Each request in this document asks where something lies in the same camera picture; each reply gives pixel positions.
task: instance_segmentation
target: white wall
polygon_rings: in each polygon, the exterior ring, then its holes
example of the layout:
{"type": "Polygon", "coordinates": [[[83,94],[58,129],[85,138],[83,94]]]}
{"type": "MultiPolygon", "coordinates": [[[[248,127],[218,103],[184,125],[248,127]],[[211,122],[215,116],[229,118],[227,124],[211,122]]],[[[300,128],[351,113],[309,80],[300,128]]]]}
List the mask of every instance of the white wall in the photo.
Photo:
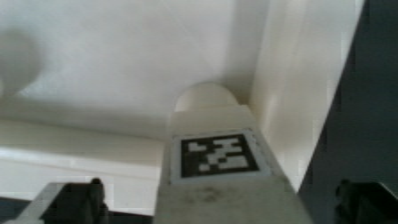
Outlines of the white wall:
{"type": "Polygon", "coordinates": [[[350,49],[362,0],[270,2],[250,108],[300,187],[350,49]]]}
{"type": "Polygon", "coordinates": [[[177,96],[246,100],[268,0],[0,0],[0,116],[161,138],[177,96]]]}

